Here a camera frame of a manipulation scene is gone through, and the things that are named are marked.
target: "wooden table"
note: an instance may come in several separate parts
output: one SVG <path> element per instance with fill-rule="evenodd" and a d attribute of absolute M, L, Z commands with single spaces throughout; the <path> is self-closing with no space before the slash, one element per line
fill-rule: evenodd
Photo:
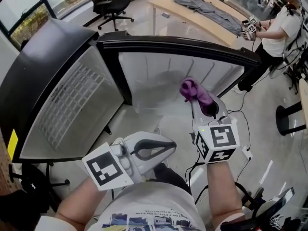
<path fill-rule="evenodd" d="M 276 125 L 281 135 L 304 130 L 308 126 L 308 84 L 304 79 L 300 79 L 298 87 L 300 101 L 288 108 L 284 108 L 283 106 L 279 105 L 276 109 Z M 300 110 L 303 110 L 304 112 L 305 124 L 296 128 L 289 129 L 288 116 Z"/>
<path fill-rule="evenodd" d="M 245 16 L 219 0 L 204 1 L 212 2 L 214 6 L 229 13 L 240 21 L 247 20 Z M 224 29 L 221 25 L 217 24 L 211 19 L 206 18 L 204 15 L 201 15 L 198 12 L 194 12 L 193 10 L 175 3 L 173 0 L 149 0 L 148 3 L 150 3 L 152 6 L 152 15 L 150 18 L 152 35 L 155 35 L 156 32 L 156 9 L 160 9 L 205 31 L 227 47 L 231 47 L 236 40 L 236 35 L 227 29 Z"/>

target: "concrete floor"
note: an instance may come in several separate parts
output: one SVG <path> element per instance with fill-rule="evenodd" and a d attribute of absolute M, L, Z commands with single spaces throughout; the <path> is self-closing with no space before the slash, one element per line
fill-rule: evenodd
<path fill-rule="evenodd" d="M 127 16 L 132 16 L 135 22 L 129 20 L 118 20 L 117 27 L 120 30 L 127 30 L 132 35 L 149 34 L 149 6 L 147 0 L 136 0 L 127 9 Z M 183 23 L 171 16 L 166 19 L 157 12 L 157 34 L 186 37 L 217 43 L 215 39 L 205 32 Z M 99 21 L 89 28 L 97 30 Z M 100 33 L 113 31 L 112 22 L 104 25 Z M 239 41 L 239 47 L 246 46 L 250 49 L 250 42 Z M 239 182 L 253 193 L 258 187 L 263 186 L 264 199 L 269 200 L 277 196 L 283 190 L 294 187 L 295 196 L 281 210 L 284 217 L 298 217 L 301 206 L 308 193 L 308 134 L 307 131 L 300 131 L 286 136 L 281 136 L 276 128 L 275 111 L 278 105 L 288 107 L 299 101 L 299 95 L 295 95 L 294 90 L 289 90 L 290 80 L 280 75 L 275 79 L 266 77 L 257 84 L 245 96 L 243 111 L 249 123 L 251 138 L 249 141 L 247 123 L 241 113 L 232 113 L 231 116 L 237 120 L 240 134 L 241 146 L 251 143 L 253 159 L 239 177 Z M 243 94 L 238 95 L 229 91 L 223 96 L 226 107 L 231 110 L 239 109 L 243 101 Z M 302 112 L 290 116 L 290 126 L 296 127 L 304 122 Z M 173 139 L 178 147 L 176 152 L 169 157 L 168 163 L 172 169 L 184 177 L 186 168 L 192 166 L 198 154 L 196 147 L 191 143 L 189 133 L 192 132 L 192 118 L 189 116 L 155 116 L 137 114 L 130 106 L 123 105 L 117 115 L 110 123 L 113 132 L 111 136 L 103 135 L 96 142 L 99 146 L 104 142 L 112 142 L 117 137 L 125 137 L 135 131 L 143 130 L 153 132 L 159 126 L 161 134 Z M 246 159 L 239 150 L 230 160 L 232 174 L 236 179 L 244 165 Z M 77 187 L 87 176 L 87 173 L 80 167 L 81 163 L 64 162 L 55 163 L 51 168 L 51 177 L 55 181 L 69 179 L 71 185 L 67 187 L 55 188 L 62 197 L 66 197 Z M 196 197 L 200 190 L 207 184 L 206 167 L 201 167 L 204 171 L 192 187 L 193 196 Z M 106 204 L 110 201 L 110 194 L 102 201 L 96 214 L 100 214 Z M 208 198 L 197 204 L 198 210 L 204 222 L 210 220 Z"/>

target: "office chair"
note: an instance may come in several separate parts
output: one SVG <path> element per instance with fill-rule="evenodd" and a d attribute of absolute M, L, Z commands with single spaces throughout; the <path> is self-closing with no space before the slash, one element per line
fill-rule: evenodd
<path fill-rule="evenodd" d="M 95 13 L 101 14 L 104 18 L 108 18 L 103 23 L 101 23 L 97 28 L 101 30 L 102 25 L 107 22 L 113 21 L 115 31 L 118 31 L 116 28 L 116 19 L 130 19 L 131 22 L 134 21 L 131 17 L 119 16 L 119 14 L 125 14 L 125 9 L 130 4 L 130 0 L 92 0 L 94 7 L 93 11 Z"/>

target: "gray cloth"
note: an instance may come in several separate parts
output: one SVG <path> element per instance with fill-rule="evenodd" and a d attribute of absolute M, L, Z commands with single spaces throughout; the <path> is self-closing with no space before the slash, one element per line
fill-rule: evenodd
<path fill-rule="evenodd" d="M 223 28 L 235 35 L 242 31 L 241 22 L 229 15 L 227 12 L 215 7 L 210 2 L 203 0 L 174 0 L 176 3 L 183 5 L 191 10 L 195 10 L 205 17 L 211 19 Z"/>

